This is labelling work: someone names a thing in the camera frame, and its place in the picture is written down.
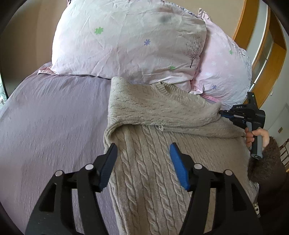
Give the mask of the person right hand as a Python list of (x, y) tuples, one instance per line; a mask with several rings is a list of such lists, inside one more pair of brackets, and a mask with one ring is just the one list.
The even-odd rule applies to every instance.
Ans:
[(245, 128), (246, 146), (248, 149), (251, 148), (256, 137), (262, 137), (262, 147), (265, 149), (270, 141), (269, 132), (262, 128), (251, 132), (248, 127)]

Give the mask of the brown fuzzy sleeve forearm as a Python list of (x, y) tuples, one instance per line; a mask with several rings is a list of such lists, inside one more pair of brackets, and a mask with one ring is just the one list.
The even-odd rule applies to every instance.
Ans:
[(287, 173), (281, 162), (280, 149), (273, 137), (269, 138), (269, 144), (264, 148), (263, 158), (257, 160), (251, 158), (248, 164), (248, 179), (259, 184), (259, 193), (281, 189), (287, 182)]

